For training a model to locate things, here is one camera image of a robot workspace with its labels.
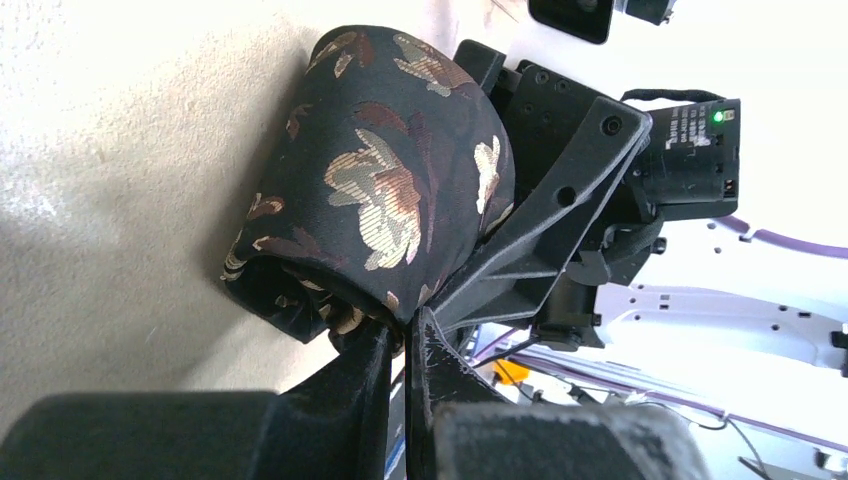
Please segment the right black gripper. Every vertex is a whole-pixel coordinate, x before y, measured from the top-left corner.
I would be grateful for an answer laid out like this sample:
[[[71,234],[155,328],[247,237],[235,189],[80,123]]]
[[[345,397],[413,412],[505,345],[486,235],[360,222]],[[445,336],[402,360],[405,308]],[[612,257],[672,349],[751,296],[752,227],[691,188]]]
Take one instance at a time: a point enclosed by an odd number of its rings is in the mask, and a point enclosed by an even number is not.
[[[647,143],[652,119],[614,98],[473,40],[455,62],[483,88],[506,129],[515,207],[427,305],[443,331],[526,328],[565,351],[599,348],[595,296],[609,275],[601,216]]]

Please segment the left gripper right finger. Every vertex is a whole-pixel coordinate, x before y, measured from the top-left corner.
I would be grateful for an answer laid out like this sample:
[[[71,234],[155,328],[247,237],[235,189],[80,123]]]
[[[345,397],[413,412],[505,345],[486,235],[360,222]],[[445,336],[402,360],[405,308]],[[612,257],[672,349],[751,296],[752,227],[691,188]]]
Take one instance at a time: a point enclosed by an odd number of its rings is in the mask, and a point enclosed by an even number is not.
[[[683,422],[641,406],[518,405],[446,343],[431,309],[406,339],[410,479],[707,479]]]

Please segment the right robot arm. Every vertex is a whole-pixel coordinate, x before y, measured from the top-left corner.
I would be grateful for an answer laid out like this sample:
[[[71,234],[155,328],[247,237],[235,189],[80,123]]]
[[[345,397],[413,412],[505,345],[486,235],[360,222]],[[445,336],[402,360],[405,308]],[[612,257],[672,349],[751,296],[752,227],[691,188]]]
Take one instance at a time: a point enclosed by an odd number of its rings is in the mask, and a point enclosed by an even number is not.
[[[431,303],[451,339],[502,324],[543,347],[716,347],[847,369],[841,248],[734,217],[740,104],[702,91],[607,96],[462,42],[456,62],[513,144],[513,215]]]

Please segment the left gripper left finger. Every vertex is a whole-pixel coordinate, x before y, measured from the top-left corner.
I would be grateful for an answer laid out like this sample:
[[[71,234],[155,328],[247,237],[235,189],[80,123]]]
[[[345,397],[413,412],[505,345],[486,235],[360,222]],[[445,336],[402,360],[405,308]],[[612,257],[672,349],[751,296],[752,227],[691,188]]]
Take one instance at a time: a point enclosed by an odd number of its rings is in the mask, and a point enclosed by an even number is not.
[[[379,479],[393,342],[384,325],[289,391],[72,393],[1,445],[5,479]]]

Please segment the black floral tie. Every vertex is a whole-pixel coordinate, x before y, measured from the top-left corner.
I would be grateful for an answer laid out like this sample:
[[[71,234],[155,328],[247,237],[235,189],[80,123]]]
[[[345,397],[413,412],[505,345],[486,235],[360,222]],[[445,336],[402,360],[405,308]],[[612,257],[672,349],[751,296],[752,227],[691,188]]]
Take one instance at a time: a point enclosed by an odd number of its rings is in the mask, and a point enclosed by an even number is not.
[[[511,213],[508,135],[435,47],[348,25],[316,43],[223,266],[248,311],[309,342],[400,333]]]

